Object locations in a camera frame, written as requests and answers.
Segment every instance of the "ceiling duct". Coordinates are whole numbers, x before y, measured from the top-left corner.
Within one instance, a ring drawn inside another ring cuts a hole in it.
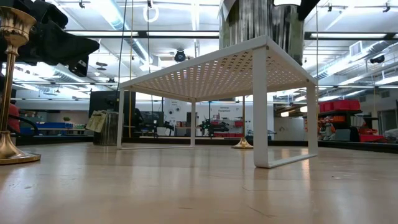
[[[313,72],[312,76],[318,80],[329,77],[330,75],[336,74],[352,67],[353,65],[356,65],[361,59],[368,59],[376,56],[376,54],[379,54],[397,42],[398,41],[395,40],[382,40],[374,44],[372,41],[362,41],[360,53],[356,53],[354,56],[351,56],[352,52],[347,52],[320,68],[320,72],[318,74],[316,71]]]
[[[123,15],[119,10],[119,6],[114,0],[98,0],[95,7],[97,11],[104,17],[104,19],[112,26],[113,29],[122,31],[123,30]],[[124,23],[124,30],[131,30],[128,21]],[[137,39],[125,38],[126,41],[133,51],[137,54],[143,63],[152,63],[155,55],[148,54],[143,48],[142,44]]]

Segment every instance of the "trash can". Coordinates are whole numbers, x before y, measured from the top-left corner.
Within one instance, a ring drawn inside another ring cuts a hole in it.
[[[118,113],[106,112],[106,118],[101,132],[94,132],[94,145],[115,146],[118,138]]]

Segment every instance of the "ceiling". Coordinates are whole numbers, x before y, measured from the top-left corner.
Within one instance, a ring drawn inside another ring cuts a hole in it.
[[[124,10],[126,10],[125,27],[130,27],[132,30],[219,29],[217,16],[219,1],[217,0],[153,0],[154,8],[159,10],[159,14],[156,15],[155,9],[151,9],[149,16],[145,13],[147,12],[147,0],[134,0],[134,4],[131,0],[127,0],[127,2],[121,0],[83,1],[84,9],[79,6],[77,0],[48,0],[47,2],[55,4],[68,16],[67,30],[115,30],[115,26],[112,26],[109,22],[117,17],[114,9],[117,9],[120,13],[119,19],[123,19]],[[386,9],[386,3],[391,10],[383,12]],[[314,9],[306,18],[306,32],[396,32],[398,30],[398,23],[396,23],[398,1],[395,0],[321,0],[318,3],[318,14],[316,12],[317,10]],[[146,22],[145,15],[148,16],[149,20],[156,17],[157,19],[153,22]],[[124,40],[105,38],[95,40],[101,44],[101,47],[97,52],[90,55],[88,76],[87,78],[80,78],[81,82],[106,82],[110,78],[115,78],[117,82],[119,75],[123,82],[130,79],[130,76],[131,78],[139,77],[175,64],[174,54],[177,50],[184,50],[187,57],[197,57],[218,50],[218,39],[136,39],[135,41],[139,43],[146,55],[158,57],[161,61],[157,63],[158,66],[156,67],[148,67],[143,65],[141,58],[131,51],[130,38]],[[344,54],[348,54],[349,47],[356,42],[357,40],[306,40],[304,43],[303,67],[310,74],[316,76],[317,70],[321,72],[325,69],[325,65],[337,62],[336,59],[339,60]],[[394,50],[389,49],[389,56],[386,57],[383,66],[395,61]],[[97,70],[100,67],[96,64],[97,62],[108,64],[105,67],[106,70]],[[373,70],[377,70],[382,65],[369,66]],[[341,69],[337,72],[330,72],[326,78],[321,79],[321,85],[338,85],[358,76],[359,73],[363,73],[366,66],[361,58],[353,64],[349,62],[347,65],[338,65],[337,67]],[[41,69],[38,73],[47,72],[41,74],[45,76],[59,75],[59,66],[55,68],[55,70]],[[70,79],[69,76],[61,75],[59,79],[54,79],[56,82],[65,82],[66,78]],[[37,80],[38,77],[33,77],[33,75],[32,77],[24,77],[24,81]],[[366,80],[366,78],[350,84],[356,84],[363,80]],[[95,88],[95,90],[110,89],[114,89],[114,87],[100,86]]]

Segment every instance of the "candlestick base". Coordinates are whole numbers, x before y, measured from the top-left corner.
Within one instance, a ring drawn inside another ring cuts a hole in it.
[[[41,155],[29,154],[15,147],[11,141],[9,131],[1,131],[0,135],[0,165],[20,164],[40,160]]]
[[[233,149],[253,149],[253,146],[248,143],[245,137],[242,137],[237,145],[232,146]]]

